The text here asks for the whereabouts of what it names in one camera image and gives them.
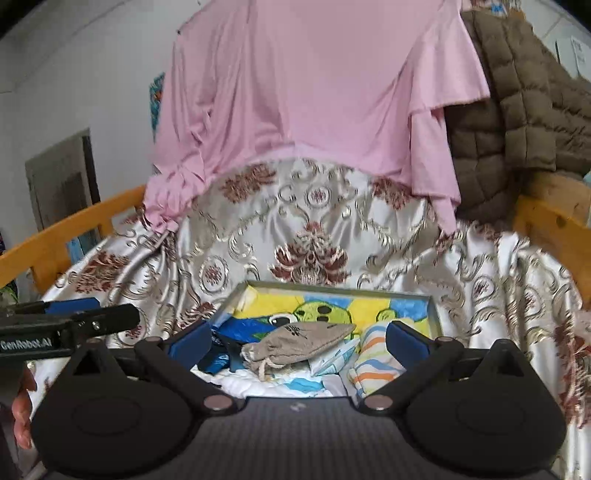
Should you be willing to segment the person's left hand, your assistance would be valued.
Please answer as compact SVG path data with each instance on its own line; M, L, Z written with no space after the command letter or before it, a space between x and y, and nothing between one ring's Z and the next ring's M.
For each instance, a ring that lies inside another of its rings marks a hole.
M32 402L30 392L37 391L37 383L33 374L25 368L21 385L11 407L14 418L13 434L19 447L29 450L32 448L31 438L31 414Z

